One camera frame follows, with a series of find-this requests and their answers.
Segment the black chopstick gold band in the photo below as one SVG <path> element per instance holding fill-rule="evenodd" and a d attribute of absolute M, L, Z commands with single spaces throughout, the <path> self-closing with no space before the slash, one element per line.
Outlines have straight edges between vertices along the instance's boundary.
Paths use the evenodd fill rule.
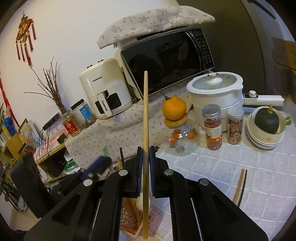
<path fill-rule="evenodd" d="M 245 189 L 245 185 L 246 185 L 246 179 L 247 179 L 247 169 L 243 170 L 243 180 L 242 180 L 242 185 L 241 185 L 241 189 L 239 192 L 239 196 L 238 196 L 238 201 L 237 201 L 237 206 L 240 207 L 240 204 L 242 202 L 242 198 L 243 198 L 243 194 L 244 194 L 244 189 Z"/>

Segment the lone light wooden chopstick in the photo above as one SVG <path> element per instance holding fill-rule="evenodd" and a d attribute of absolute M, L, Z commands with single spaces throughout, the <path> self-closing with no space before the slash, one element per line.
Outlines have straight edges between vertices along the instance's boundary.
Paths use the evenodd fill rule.
<path fill-rule="evenodd" d="M 148 86 L 148 72 L 144 72 L 144 94 L 143 94 L 143 195 L 144 195 L 144 209 L 143 209 L 143 227 L 142 237 L 144 240 L 148 239 L 149 234 L 149 86 Z"/>

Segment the white plastic spoon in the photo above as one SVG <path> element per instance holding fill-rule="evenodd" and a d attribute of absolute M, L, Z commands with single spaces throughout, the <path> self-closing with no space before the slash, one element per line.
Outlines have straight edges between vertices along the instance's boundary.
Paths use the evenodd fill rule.
<path fill-rule="evenodd" d="M 135 205 L 139 211 L 143 211 L 143 209 L 144 209 L 144 195 L 142 192 L 140 192 L 140 196 L 135 200 Z"/>

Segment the red chinese knot decoration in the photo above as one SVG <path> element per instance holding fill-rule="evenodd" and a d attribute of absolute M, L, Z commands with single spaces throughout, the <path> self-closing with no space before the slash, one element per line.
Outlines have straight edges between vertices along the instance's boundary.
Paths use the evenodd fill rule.
<path fill-rule="evenodd" d="M 29 18 L 25 13 L 18 25 L 16 35 L 16 52 L 20 61 L 26 62 L 29 68 L 33 68 L 32 58 L 30 53 L 34 51 L 33 40 L 36 40 L 36 31 L 34 20 Z"/>

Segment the glass jar with kumquats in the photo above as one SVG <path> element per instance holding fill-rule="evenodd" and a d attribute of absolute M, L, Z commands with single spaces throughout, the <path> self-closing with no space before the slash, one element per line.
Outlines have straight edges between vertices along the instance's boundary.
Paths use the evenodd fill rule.
<path fill-rule="evenodd" d="M 165 153 L 173 156 L 187 156 L 198 147 L 198 129 L 194 118 L 185 114 L 178 120 L 165 118 L 165 138 L 161 145 Z"/>

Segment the disposable chopsticks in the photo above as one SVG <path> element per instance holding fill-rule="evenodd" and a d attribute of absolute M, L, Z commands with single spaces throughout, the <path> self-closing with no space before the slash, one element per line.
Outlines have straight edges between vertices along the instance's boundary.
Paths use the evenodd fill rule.
<path fill-rule="evenodd" d="M 123 169 L 122 160 L 119 156 L 116 157 L 117 167 L 115 168 L 116 171 Z"/>

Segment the light bamboo chopstick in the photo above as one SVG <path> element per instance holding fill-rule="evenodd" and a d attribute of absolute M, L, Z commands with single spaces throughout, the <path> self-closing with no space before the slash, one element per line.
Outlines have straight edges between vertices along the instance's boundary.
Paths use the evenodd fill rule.
<path fill-rule="evenodd" d="M 122 204 L 127 213 L 128 221 L 136 228 L 139 228 L 140 224 L 142 223 L 142 217 L 135 205 L 134 200 L 131 198 L 123 198 Z"/>

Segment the dark grey refrigerator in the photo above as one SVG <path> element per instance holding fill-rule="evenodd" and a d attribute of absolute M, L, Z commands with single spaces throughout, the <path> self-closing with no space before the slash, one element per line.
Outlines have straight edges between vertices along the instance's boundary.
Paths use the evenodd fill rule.
<path fill-rule="evenodd" d="M 273 59 L 275 39 L 283 39 L 280 17 L 266 1 L 179 1 L 215 18 L 201 29 L 209 45 L 213 71 L 243 78 L 243 92 L 282 95 L 283 111 L 295 113 L 288 93 L 289 71 Z"/>

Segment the floral side table cloth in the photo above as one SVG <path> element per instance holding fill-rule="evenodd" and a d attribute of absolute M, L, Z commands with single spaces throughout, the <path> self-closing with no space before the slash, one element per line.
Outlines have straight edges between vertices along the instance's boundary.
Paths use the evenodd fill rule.
<path fill-rule="evenodd" d="M 159 146 L 171 135 L 171 130 L 164 124 L 162 113 L 165 96 L 176 96 L 192 105 L 184 80 L 149 96 L 149 144 Z M 87 169 L 100 156 L 108 154 L 111 159 L 137 153 L 142 146 L 143 102 L 133 104 L 124 112 L 105 120 L 97 120 L 92 126 L 75 137 L 67 139 L 65 146 L 71 158 L 81 168 Z"/>

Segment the white electric cooking pot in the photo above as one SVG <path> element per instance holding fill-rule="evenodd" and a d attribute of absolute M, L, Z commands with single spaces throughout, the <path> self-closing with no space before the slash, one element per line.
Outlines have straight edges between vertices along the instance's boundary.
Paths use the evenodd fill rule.
<path fill-rule="evenodd" d="M 243 106 L 279 106 L 285 100 L 281 95 L 259 95 L 250 90 L 243 93 L 243 78 L 232 72 L 212 72 L 194 77 L 186 86 L 190 93 L 198 124 L 204 127 L 202 109 L 209 104 L 220 106 L 222 131 L 227 131 L 227 110 Z"/>

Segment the large orange on jar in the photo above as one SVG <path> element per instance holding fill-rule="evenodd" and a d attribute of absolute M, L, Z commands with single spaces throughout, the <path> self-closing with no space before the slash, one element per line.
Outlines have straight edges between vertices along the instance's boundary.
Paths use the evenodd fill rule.
<path fill-rule="evenodd" d="M 163 116 L 171 121 L 177 121 L 187 113 L 187 106 L 185 101 L 177 96 L 168 97 L 164 95 L 162 113 Z"/>

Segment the dried slices jar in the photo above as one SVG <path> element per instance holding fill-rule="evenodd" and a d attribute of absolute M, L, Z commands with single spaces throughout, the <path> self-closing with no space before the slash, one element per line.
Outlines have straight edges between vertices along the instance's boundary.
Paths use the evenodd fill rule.
<path fill-rule="evenodd" d="M 237 145 L 241 141 L 243 115 L 244 111 L 240 107 L 235 106 L 228 109 L 227 140 L 229 144 Z"/>

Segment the white air fryer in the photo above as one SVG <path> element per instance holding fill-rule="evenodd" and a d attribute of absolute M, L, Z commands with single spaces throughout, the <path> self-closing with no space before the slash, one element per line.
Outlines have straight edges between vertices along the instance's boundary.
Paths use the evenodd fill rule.
<path fill-rule="evenodd" d="M 80 73 L 79 79 L 97 118 L 110 118 L 132 106 L 125 76 L 116 59 L 106 59 L 88 67 Z"/>

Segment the red label glass jar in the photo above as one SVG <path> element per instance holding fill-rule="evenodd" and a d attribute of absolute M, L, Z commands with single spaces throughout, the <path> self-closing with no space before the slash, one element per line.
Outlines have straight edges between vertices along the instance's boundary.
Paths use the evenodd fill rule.
<path fill-rule="evenodd" d="M 62 124 L 72 137 L 82 132 L 81 125 L 70 110 L 62 115 Z"/>

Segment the floral microwave cover cloth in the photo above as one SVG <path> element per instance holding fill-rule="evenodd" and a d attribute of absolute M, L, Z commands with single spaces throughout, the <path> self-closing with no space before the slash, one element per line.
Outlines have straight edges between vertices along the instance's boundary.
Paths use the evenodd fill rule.
<path fill-rule="evenodd" d="M 97 40 L 103 49 L 131 38 L 180 27 L 213 23 L 215 18 L 191 6 L 168 6 L 125 16 L 109 25 Z"/>

